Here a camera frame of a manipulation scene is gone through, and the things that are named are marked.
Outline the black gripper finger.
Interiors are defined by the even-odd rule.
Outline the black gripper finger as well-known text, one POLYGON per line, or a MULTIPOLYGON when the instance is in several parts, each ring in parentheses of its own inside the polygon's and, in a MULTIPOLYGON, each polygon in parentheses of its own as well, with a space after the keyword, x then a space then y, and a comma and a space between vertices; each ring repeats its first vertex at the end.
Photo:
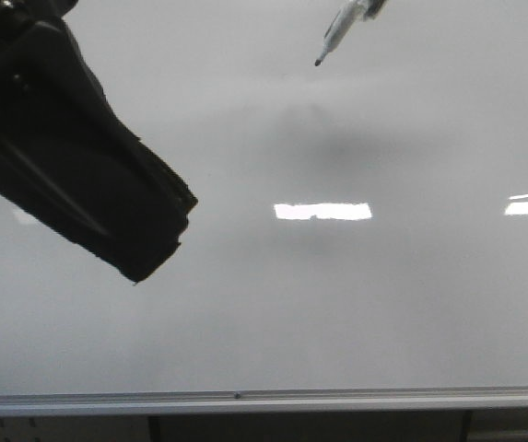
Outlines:
POLYGON ((0 195, 133 282, 196 205, 117 117, 65 22, 71 1, 0 1, 0 195))

